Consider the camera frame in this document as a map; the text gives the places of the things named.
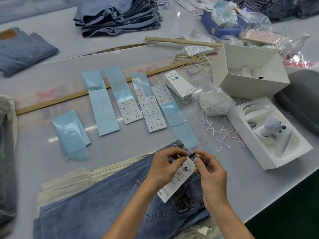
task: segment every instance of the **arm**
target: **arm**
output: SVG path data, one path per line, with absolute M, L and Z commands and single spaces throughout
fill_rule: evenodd
M 211 154 L 196 151 L 196 173 L 201 174 L 204 204 L 225 239 L 254 239 L 231 208 L 226 193 L 227 172 Z
M 102 239 L 135 238 L 148 205 L 156 193 L 173 179 L 178 168 L 186 161 L 185 156 L 188 153 L 180 148 L 157 152 L 146 179 Z M 170 157 L 175 159 L 172 164 L 168 160 Z

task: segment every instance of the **person's left hand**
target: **person's left hand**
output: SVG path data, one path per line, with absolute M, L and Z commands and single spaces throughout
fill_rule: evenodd
M 167 148 L 155 153 L 145 183 L 153 187 L 156 193 L 167 185 L 174 177 L 178 168 L 186 161 L 188 152 L 181 148 Z

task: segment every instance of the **brown leather patch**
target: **brown leather patch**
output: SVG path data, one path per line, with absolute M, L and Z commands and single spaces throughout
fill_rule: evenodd
M 13 29 L 0 32 L 0 40 L 7 40 L 17 36 L 18 34 Z

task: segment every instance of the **forearm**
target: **forearm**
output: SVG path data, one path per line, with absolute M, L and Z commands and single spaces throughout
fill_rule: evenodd
M 102 239 L 135 238 L 138 228 L 155 192 L 147 183 L 142 183 L 126 208 L 119 215 Z
M 210 211 L 225 239 L 253 239 L 253 235 L 238 218 L 229 203 Z

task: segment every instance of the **plastic bottle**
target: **plastic bottle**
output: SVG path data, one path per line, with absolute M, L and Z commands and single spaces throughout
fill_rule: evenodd
M 304 33 L 300 38 L 295 39 L 286 44 L 284 49 L 281 51 L 280 56 L 285 60 L 291 59 L 293 56 L 295 56 L 298 52 L 301 51 L 306 39 L 308 39 L 309 36 L 310 34 Z

